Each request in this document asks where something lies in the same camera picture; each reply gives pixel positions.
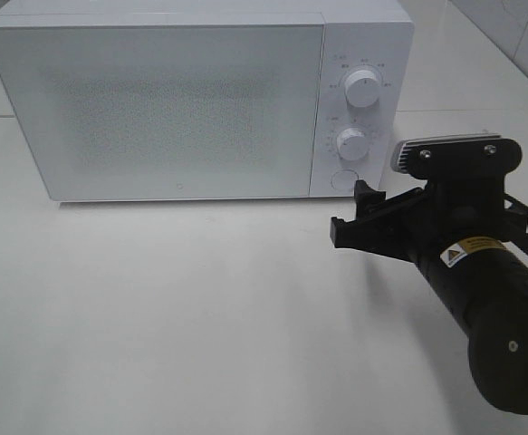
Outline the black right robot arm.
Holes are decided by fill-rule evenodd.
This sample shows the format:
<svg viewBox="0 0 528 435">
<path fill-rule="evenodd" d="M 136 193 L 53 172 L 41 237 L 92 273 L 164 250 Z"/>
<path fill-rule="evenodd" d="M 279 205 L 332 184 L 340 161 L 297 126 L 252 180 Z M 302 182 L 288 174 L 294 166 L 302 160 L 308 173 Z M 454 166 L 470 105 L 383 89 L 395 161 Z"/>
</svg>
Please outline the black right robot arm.
<svg viewBox="0 0 528 435">
<path fill-rule="evenodd" d="M 528 415 L 528 207 L 501 179 L 428 182 L 393 198 L 358 181 L 356 215 L 331 221 L 337 248 L 412 263 L 467 337 L 477 389 Z"/>
</svg>

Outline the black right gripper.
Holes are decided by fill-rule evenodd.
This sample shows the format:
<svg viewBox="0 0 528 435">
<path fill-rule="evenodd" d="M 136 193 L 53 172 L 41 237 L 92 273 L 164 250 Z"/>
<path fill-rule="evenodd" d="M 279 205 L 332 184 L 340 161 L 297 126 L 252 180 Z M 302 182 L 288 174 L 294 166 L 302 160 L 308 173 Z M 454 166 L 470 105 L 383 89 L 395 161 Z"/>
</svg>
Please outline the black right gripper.
<svg viewBox="0 0 528 435">
<path fill-rule="evenodd" d="M 333 217 L 330 237 L 337 248 L 355 249 L 416 265 L 423 256 L 437 257 L 456 242 L 488 237 L 499 242 L 524 237 L 528 211 L 510 206 L 502 181 L 429 181 L 392 198 L 358 179 L 351 221 Z"/>
</svg>

